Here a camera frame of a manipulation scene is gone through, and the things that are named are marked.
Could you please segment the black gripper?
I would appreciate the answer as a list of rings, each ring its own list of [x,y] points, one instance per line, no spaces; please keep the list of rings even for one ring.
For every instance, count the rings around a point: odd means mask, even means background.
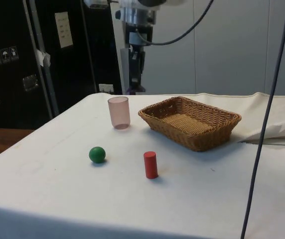
[[[131,45],[130,56],[139,64],[130,64],[130,87],[139,87],[141,85],[143,65],[145,60],[145,51],[143,45]]]

